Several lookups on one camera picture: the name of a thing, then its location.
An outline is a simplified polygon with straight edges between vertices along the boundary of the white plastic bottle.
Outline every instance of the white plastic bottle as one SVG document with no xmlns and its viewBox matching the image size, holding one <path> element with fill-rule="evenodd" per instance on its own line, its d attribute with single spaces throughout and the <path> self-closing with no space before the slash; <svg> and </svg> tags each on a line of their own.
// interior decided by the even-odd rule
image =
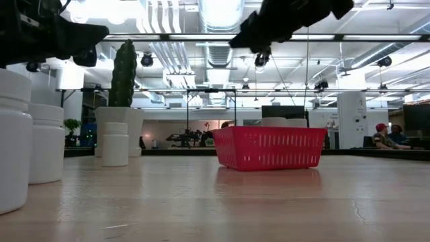
<svg viewBox="0 0 430 242">
<path fill-rule="evenodd" d="M 33 117 L 33 151 L 30 184 L 56 182 L 62 177 L 65 152 L 64 110 L 43 104 L 30 104 Z"/>
<path fill-rule="evenodd" d="M 101 159 L 105 167 L 128 165 L 128 125 L 106 122 Z"/>
<path fill-rule="evenodd" d="M 0 214 L 27 200 L 33 120 L 24 112 L 31 93 L 27 77 L 0 69 Z"/>
</svg>

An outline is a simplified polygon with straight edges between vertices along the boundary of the cable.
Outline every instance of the cable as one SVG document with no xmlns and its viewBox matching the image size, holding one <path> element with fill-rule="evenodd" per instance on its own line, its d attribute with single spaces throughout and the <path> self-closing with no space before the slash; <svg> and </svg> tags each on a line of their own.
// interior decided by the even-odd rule
<svg viewBox="0 0 430 242">
<path fill-rule="evenodd" d="M 70 3 L 71 1 L 72 1 L 72 0 L 67 0 L 67 2 L 64 4 L 64 6 L 62 6 L 62 7 L 60 8 L 60 13 L 62 13 L 62 12 L 64 12 L 64 11 L 66 10 L 67 6 L 69 6 L 69 3 Z"/>
<path fill-rule="evenodd" d="M 308 71 L 309 70 L 309 27 L 308 27 L 308 42 L 306 47 L 306 79 L 304 80 L 304 101 L 303 106 L 306 106 L 306 92 L 308 91 Z"/>
<path fill-rule="evenodd" d="M 275 58 L 273 57 L 273 55 L 272 55 L 272 54 L 270 54 L 270 56 L 271 56 L 271 59 L 273 60 L 273 63 L 275 64 L 275 68 L 276 68 L 277 74 L 278 74 L 278 75 L 279 75 L 279 77 L 281 78 L 281 82 L 282 82 L 282 84 L 284 84 L 284 88 L 285 88 L 285 90 L 287 90 L 288 96 L 289 96 L 289 97 L 291 98 L 291 100 L 293 101 L 293 104 L 294 104 L 294 105 L 296 105 L 296 103 L 294 102 L 293 96 L 291 95 L 290 91 L 288 91 L 287 85 L 285 84 L 284 79 L 282 78 L 282 75 L 281 75 L 281 73 L 280 73 L 280 70 L 277 68 L 277 65 L 276 65 L 276 62 L 275 62 Z"/>
</svg>

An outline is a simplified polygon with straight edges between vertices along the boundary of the small potted plant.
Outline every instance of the small potted plant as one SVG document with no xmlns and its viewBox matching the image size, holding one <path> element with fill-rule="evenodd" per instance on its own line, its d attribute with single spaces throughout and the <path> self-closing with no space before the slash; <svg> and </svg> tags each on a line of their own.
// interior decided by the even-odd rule
<svg viewBox="0 0 430 242">
<path fill-rule="evenodd" d="M 136 77 L 137 55 L 133 41 L 127 40 L 117 51 L 112 71 L 112 87 L 109 92 L 108 107 L 95 110 L 97 121 L 97 148 L 95 155 L 103 151 L 104 124 L 106 122 L 123 122 L 128 125 L 129 156 L 141 155 L 139 137 L 143 124 L 143 111 L 132 109 L 134 78 Z"/>
<path fill-rule="evenodd" d="M 81 126 L 81 122 L 68 118 L 64 120 L 63 124 L 69 130 L 69 134 L 66 135 L 66 147 L 74 147 L 76 144 L 75 130 Z"/>
</svg>

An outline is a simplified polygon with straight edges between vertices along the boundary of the robotic arm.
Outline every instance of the robotic arm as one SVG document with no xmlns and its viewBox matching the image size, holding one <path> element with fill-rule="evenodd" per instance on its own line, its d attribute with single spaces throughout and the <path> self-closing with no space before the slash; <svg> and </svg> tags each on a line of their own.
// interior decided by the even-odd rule
<svg viewBox="0 0 430 242">
<path fill-rule="evenodd" d="M 264 0 L 241 24 L 232 48 L 250 48 L 253 53 L 270 53 L 272 42 L 288 41 L 301 27 L 309 27 L 330 12 L 341 19 L 354 6 L 353 0 Z"/>
<path fill-rule="evenodd" d="M 60 14 L 60 0 L 0 0 L 0 68 L 15 63 L 44 63 L 47 58 L 94 67 L 95 45 L 109 30 L 105 26 L 76 24 Z"/>
</svg>

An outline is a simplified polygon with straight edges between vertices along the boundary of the table surface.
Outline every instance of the table surface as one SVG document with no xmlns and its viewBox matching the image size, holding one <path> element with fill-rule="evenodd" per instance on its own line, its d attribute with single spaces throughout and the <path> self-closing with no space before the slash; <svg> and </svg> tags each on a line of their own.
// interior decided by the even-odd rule
<svg viewBox="0 0 430 242">
<path fill-rule="evenodd" d="M 430 164 L 323 156 L 317 169 L 241 173 L 216 157 L 65 159 L 0 216 L 0 241 L 428 241 Z"/>
</svg>

